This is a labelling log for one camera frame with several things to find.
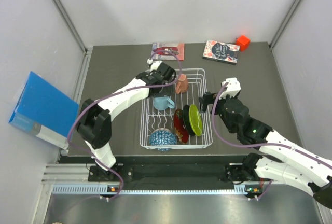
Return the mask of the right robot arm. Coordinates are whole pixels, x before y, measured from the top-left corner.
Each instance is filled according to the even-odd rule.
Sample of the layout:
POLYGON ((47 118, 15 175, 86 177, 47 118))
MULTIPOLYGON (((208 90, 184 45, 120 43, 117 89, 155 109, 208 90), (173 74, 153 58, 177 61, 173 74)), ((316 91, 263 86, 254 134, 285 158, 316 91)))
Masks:
POLYGON ((255 148, 263 153, 248 155, 243 161, 242 174, 246 179, 260 177, 283 182, 331 208, 331 160, 305 150, 252 118, 249 108, 236 97, 206 92, 199 104, 202 113, 212 105, 211 114, 220 116, 228 131, 237 135, 240 148, 255 148))

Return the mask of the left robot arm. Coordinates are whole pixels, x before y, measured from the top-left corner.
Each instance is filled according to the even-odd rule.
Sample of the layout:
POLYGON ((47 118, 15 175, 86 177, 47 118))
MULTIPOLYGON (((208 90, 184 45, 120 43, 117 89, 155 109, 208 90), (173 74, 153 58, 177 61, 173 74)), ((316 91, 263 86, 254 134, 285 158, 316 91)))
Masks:
POLYGON ((111 96, 84 101, 76 130, 89 147, 105 180, 115 179, 118 173, 116 158, 109 144, 112 121, 136 102, 157 95, 164 85, 171 85, 175 78, 175 69, 161 61, 152 62, 148 71, 136 75, 111 96))

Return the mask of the light blue mug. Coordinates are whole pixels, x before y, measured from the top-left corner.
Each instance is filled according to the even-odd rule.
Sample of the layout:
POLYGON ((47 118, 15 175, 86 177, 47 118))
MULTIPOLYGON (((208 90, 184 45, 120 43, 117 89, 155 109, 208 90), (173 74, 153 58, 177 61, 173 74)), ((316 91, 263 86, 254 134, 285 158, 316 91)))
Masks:
POLYGON ((167 108, 174 109, 175 103, 169 96, 153 98, 153 106, 158 111, 166 110, 167 108))

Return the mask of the pink ceramic mug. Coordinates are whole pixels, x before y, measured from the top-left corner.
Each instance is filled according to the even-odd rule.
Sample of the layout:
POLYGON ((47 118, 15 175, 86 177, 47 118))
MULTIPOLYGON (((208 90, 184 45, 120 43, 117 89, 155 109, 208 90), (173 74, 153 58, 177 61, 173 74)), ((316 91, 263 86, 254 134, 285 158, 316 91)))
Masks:
POLYGON ((185 93, 188 90, 188 79, 185 74, 181 74, 176 83, 175 92, 176 94, 185 93))

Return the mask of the lime green plate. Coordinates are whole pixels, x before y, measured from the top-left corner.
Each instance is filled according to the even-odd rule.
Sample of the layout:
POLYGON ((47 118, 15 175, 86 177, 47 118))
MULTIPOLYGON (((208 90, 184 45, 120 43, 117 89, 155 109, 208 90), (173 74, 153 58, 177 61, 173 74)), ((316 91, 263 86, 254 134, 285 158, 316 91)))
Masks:
POLYGON ((202 136, 203 134, 203 121, 199 110, 195 104, 189 106, 189 123, 192 131, 196 136, 202 136))

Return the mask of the red floral plate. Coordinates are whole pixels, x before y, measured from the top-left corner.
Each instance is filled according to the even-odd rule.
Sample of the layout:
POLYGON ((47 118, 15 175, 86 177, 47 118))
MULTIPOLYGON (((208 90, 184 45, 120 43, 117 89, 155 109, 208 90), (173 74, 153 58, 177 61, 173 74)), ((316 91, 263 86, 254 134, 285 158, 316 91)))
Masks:
POLYGON ((174 124, 175 135, 177 136, 178 141, 181 144, 186 144, 189 140, 189 134, 184 127, 183 111, 181 109, 177 109, 175 111, 173 124, 174 124))

